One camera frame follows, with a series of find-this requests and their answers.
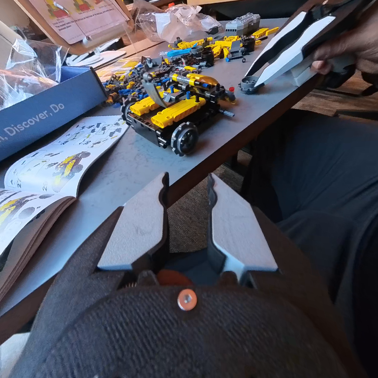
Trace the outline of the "yellow toy brick car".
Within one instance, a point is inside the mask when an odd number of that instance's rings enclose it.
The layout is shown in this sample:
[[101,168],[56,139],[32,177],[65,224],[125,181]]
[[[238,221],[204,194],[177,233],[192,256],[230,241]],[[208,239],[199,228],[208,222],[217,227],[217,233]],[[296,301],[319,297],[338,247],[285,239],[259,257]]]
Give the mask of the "yellow toy brick car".
[[217,114],[234,117],[221,108],[220,101],[235,102],[235,88],[225,88],[215,78],[196,72],[170,73],[158,79],[143,74],[141,84],[147,97],[128,97],[121,116],[136,133],[163,149],[179,155],[196,148],[198,127]]

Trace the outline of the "person's right hand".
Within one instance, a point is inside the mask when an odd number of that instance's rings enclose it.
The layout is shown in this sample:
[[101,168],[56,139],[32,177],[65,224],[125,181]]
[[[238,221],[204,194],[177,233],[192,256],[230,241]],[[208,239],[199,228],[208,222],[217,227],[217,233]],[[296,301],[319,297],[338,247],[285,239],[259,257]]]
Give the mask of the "person's right hand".
[[377,13],[361,21],[353,30],[321,45],[314,54],[311,70],[327,74],[332,69],[330,60],[344,54],[354,55],[357,69],[361,72],[378,73]]

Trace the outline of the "grey toy wheel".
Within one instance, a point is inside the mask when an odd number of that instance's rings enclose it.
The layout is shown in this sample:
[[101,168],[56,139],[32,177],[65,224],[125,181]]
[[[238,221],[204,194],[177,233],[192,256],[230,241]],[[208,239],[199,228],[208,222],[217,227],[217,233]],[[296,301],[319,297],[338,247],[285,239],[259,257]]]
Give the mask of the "grey toy wheel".
[[258,76],[246,76],[239,83],[240,90],[248,95],[256,94],[260,88],[264,86],[263,83],[257,84]]

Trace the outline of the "blue cardboard box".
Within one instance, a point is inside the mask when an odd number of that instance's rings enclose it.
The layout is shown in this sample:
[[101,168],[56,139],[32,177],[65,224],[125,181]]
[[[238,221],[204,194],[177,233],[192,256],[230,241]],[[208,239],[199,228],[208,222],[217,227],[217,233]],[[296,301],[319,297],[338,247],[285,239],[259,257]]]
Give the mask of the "blue cardboard box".
[[0,112],[0,160],[91,110],[107,99],[91,67],[62,68],[61,82]]

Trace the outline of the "wooden table with black frame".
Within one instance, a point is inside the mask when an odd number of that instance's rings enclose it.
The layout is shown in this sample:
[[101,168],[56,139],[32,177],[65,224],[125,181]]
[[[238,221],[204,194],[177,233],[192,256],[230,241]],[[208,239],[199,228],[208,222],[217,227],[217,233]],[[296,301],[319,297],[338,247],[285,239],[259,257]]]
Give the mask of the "wooden table with black frame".
[[219,20],[231,20],[248,12],[260,14],[261,18],[286,18],[300,8],[306,0],[160,0],[150,1],[157,7],[168,5],[168,3],[186,3],[191,6],[199,5],[202,12],[215,15]]

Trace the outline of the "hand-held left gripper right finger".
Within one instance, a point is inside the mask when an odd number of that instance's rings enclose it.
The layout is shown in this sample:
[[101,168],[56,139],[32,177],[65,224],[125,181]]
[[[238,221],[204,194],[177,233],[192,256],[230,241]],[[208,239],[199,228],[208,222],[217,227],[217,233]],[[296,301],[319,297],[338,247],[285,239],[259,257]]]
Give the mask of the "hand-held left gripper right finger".
[[211,268],[219,275],[233,272],[240,285],[257,289],[252,272],[276,272],[278,266],[251,205],[213,173],[207,191]]

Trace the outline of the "flat brown cardboard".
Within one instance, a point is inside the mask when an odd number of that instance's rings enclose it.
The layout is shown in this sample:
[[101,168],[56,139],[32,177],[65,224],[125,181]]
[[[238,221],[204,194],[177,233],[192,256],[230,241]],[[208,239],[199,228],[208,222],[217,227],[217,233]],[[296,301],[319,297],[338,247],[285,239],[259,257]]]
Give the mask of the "flat brown cardboard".
[[149,50],[157,45],[164,43],[164,41],[154,42],[148,38],[140,39],[138,35],[132,34],[131,36],[122,36],[122,41],[125,47],[117,50],[118,53],[122,52],[117,58],[132,58],[138,59],[142,56],[143,52]]

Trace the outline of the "pile of dark brick pieces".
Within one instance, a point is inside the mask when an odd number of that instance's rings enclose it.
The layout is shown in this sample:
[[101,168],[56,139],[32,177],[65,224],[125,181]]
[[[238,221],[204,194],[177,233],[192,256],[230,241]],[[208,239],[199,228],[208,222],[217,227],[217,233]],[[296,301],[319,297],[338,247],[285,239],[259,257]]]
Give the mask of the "pile of dark brick pieces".
[[118,107],[123,103],[123,100],[132,97],[134,99],[142,100],[148,97],[148,94],[142,84],[143,74],[150,73],[154,77],[154,83],[158,90],[167,89],[169,84],[169,75],[171,73],[178,73],[186,75],[188,73],[200,73],[205,68],[197,68],[193,71],[187,70],[186,67],[168,65],[162,62],[163,57],[152,59],[150,57],[142,56],[141,61],[129,73],[122,75],[113,75],[102,85],[106,92],[107,106]]

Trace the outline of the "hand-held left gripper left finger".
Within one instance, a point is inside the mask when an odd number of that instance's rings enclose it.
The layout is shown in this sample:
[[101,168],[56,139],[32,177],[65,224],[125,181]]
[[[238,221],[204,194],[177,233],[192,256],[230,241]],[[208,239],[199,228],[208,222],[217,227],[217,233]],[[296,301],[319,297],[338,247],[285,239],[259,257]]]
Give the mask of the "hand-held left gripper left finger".
[[168,172],[160,173],[128,200],[97,267],[104,271],[160,270],[169,254],[166,193]]

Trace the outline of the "crumpled clear plastic bags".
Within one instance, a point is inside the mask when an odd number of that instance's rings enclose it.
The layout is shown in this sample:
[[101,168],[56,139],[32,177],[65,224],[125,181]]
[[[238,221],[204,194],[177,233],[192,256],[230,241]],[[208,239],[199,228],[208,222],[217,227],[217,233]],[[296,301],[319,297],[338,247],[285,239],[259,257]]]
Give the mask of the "crumpled clear plastic bags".
[[209,35],[224,31],[224,27],[212,16],[201,12],[199,5],[177,4],[162,10],[147,1],[134,1],[132,16],[137,31],[153,42],[173,43],[197,33]]

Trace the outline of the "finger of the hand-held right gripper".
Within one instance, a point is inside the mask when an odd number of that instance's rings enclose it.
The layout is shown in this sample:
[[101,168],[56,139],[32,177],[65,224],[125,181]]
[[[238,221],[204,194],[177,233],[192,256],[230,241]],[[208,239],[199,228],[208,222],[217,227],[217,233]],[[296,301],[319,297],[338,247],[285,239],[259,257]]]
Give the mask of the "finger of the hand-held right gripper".
[[310,11],[300,12],[268,42],[244,78],[256,75],[262,68],[258,78],[278,78],[285,73],[291,78],[312,78],[315,74],[310,65],[318,37],[319,21]]
[[269,41],[254,60],[254,73],[267,62],[257,84],[266,85],[281,74],[300,64],[304,59],[302,49],[326,28],[335,16],[324,16],[313,21],[312,16],[296,16]]

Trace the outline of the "white instruction booklet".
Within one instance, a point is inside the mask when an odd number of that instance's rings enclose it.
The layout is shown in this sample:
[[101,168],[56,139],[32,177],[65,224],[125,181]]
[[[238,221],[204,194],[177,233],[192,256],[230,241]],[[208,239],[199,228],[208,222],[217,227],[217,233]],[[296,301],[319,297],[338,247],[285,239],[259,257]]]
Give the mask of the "white instruction booklet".
[[121,116],[83,118],[8,169],[0,192],[1,300],[60,215],[76,201],[86,171],[128,128]]

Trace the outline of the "light blue brick separator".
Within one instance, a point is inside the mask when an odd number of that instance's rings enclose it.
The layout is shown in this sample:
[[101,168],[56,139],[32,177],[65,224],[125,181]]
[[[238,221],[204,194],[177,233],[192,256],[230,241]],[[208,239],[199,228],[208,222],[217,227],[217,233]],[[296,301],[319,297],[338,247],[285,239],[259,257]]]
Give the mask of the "light blue brick separator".
[[186,48],[186,49],[170,50],[166,53],[166,55],[169,59],[173,59],[178,56],[191,54],[191,50],[192,50],[191,47]]

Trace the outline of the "clear plastic bag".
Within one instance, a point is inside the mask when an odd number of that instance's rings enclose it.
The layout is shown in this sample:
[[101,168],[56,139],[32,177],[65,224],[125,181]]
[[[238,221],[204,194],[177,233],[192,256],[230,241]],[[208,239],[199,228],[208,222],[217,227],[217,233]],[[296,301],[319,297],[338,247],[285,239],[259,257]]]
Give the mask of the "clear plastic bag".
[[0,109],[59,84],[68,48],[25,39],[0,22]]

